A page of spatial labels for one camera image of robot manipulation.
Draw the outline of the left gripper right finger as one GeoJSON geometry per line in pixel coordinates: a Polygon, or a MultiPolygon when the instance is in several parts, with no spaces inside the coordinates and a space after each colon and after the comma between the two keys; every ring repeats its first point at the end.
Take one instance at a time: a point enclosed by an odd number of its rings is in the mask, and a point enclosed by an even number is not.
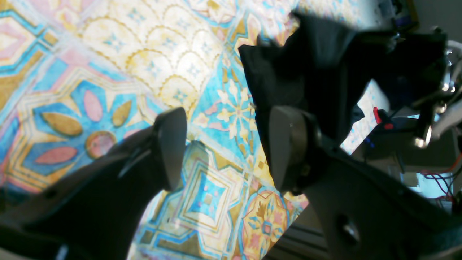
{"type": "Polygon", "coordinates": [[[351,158],[322,136],[313,115],[273,107],[269,147],[275,187],[305,194],[332,259],[461,259],[461,217],[351,158]]]}

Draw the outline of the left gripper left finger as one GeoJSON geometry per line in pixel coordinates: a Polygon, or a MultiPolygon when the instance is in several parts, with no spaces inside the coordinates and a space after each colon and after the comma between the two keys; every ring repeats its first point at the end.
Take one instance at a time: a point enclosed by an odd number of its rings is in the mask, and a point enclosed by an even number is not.
{"type": "Polygon", "coordinates": [[[151,200],[180,183],[183,108],[1,215],[2,260],[125,260],[151,200]]]}

